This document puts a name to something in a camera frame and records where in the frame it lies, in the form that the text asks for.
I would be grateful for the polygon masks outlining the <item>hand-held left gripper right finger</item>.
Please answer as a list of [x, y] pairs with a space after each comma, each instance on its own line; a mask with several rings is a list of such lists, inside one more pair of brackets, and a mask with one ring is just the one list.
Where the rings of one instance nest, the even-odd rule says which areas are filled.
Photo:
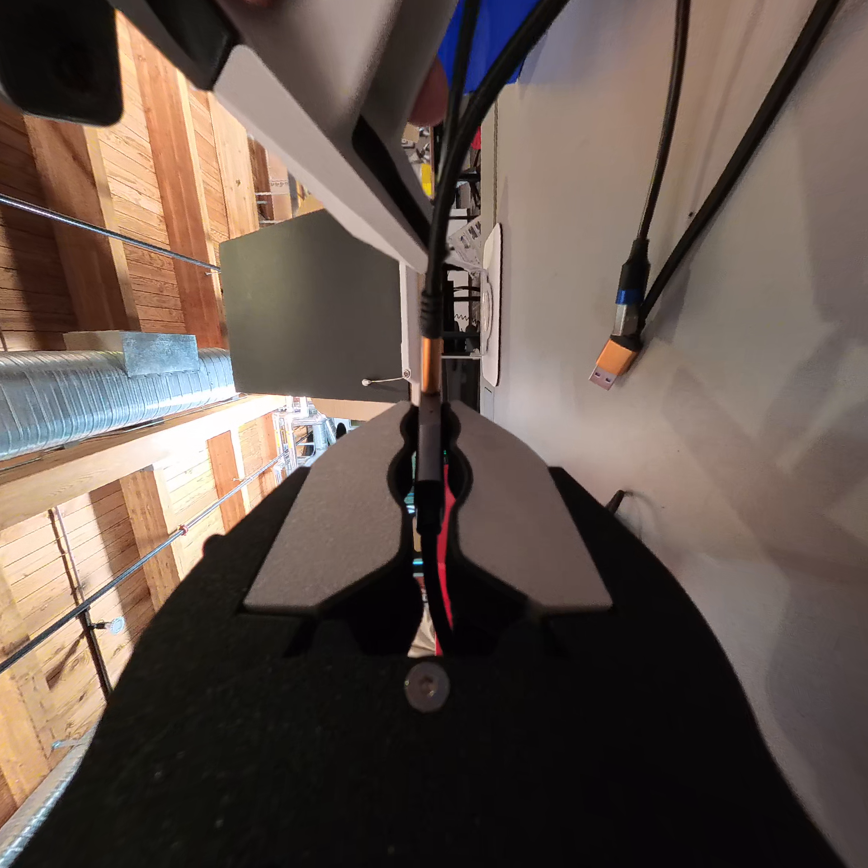
[[612, 597], [545, 461], [459, 401], [448, 421], [450, 650], [488, 654], [519, 623], [609, 612]]

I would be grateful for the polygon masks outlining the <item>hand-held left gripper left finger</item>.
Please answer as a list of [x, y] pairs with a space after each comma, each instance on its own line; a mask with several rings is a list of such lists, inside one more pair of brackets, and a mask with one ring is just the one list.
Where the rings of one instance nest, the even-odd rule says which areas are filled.
[[245, 611], [342, 620], [365, 653], [408, 654], [422, 621], [404, 503], [416, 423], [397, 403], [307, 468]]

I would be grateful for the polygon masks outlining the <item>white board stand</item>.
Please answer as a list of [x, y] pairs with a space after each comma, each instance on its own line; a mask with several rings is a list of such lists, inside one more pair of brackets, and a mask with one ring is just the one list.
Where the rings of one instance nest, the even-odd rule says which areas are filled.
[[[447, 241], [448, 266], [456, 266], [471, 276], [479, 277], [480, 344], [471, 351], [470, 359], [481, 362], [482, 377], [492, 386], [500, 379], [501, 308], [503, 286], [503, 227], [496, 223], [483, 238], [480, 217], [464, 223], [450, 233]], [[405, 381], [410, 391], [421, 388], [421, 345], [418, 335], [419, 298], [424, 277], [405, 263], [398, 265], [400, 310], [399, 377], [364, 378], [363, 387]]]

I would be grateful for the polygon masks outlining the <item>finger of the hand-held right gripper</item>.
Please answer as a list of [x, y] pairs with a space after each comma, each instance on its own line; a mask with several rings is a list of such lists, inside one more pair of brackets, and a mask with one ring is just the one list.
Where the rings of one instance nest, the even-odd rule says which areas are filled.
[[214, 88], [240, 43], [212, 1], [119, 1], [117, 10], [199, 90]]

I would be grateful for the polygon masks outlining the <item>blue plastic bin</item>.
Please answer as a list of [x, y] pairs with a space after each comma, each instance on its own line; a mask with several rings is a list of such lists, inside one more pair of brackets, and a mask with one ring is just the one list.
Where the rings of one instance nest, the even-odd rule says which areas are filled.
[[[458, 52], [464, 1], [459, 1], [438, 50], [438, 58], [449, 83], [452, 82]], [[481, 1], [476, 19], [472, 51], [464, 80], [464, 93], [475, 91], [491, 65], [521, 27], [537, 1]]]

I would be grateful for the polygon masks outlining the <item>wood-framed black board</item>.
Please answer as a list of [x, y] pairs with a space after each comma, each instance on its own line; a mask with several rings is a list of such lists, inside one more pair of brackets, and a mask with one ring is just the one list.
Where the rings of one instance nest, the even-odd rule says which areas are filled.
[[233, 380], [239, 392], [396, 403], [399, 265], [324, 210], [220, 247]]

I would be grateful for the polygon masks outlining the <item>silver ventilation duct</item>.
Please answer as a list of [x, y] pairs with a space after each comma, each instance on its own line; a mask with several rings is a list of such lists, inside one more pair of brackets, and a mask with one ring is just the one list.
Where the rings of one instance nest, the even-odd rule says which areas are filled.
[[63, 753], [57, 765], [27, 797], [1, 829], [1, 866], [12, 866], [28, 842], [53, 810], [75, 776], [87, 753], [97, 726], [77, 739], [57, 740], [51, 744], [53, 754]]
[[1, 458], [81, 442], [229, 399], [230, 355], [192, 335], [75, 331], [60, 351], [2, 353]]

